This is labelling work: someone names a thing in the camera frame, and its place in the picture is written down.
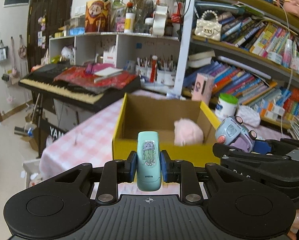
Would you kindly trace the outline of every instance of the baseboard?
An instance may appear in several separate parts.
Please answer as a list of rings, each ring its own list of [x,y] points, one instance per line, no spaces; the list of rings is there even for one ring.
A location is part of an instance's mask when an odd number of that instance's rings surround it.
[[[15,107],[14,109],[12,109],[11,111],[8,111],[6,114],[2,114],[2,120],[4,121],[5,119],[9,118],[10,116],[12,116],[13,114],[16,114],[18,112],[21,112],[23,109],[26,108],[26,104],[32,104],[33,101],[30,100],[27,103],[24,103],[20,106]]]

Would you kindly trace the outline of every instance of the pink checkered tablecloth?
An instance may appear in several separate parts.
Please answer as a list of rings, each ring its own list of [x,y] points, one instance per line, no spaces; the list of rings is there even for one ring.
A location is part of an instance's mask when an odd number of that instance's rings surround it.
[[[135,95],[149,96],[156,99],[163,95],[138,90]],[[87,119],[63,137],[47,147],[40,161],[40,172],[44,179],[49,179],[81,163],[91,163],[93,167],[102,167],[112,160],[112,137],[123,100],[119,100],[91,118]],[[263,139],[280,139],[281,134],[266,127],[253,129]],[[92,197],[97,190],[95,185]],[[120,194],[144,194],[136,183],[119,184]],[[179,194],[176,183],[163,184],[155,194]]]

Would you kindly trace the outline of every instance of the pink box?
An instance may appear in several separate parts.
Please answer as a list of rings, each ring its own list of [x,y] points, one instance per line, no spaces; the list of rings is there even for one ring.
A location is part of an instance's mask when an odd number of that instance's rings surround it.
[[[193,90],[192,100],[203,101],[209,104],[211,100],[211,92],[213,90],[215,77],[198,73]]]

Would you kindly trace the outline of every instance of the wooden door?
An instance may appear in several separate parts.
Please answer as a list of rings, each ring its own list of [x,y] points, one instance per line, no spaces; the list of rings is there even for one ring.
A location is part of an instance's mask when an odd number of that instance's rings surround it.
[[[27,23],[27,61],[29,71],[37,64],[41,64],[41,58],[44,57],[49,45],[49,37],[59,28],[64,26],[64,22],[70,19],[72,0],[31,0],[29,8],[29,17]],[[46,17],[46,29],[43,31],[43,36],[46,36],[46,46],[44,49],[38,47],[38,32],[41,30],[41,25],[38,23],[40,17]],[[32,93],[33,100],[36,100],[36,95]],[[52,98],[46,98],[43,107],[48,111],[55,112]]]

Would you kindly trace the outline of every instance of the tiled floor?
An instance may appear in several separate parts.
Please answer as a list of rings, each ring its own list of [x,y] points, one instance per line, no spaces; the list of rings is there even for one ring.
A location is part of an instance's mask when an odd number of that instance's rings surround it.
[[[0,124],[0,240],[7,240],[11,236],[3,218],[3,208],[12,195],[24,189],[22,163],[37,157],[29,143],[14,134],[14,126],[25,125],[26,114],[21,111]]]

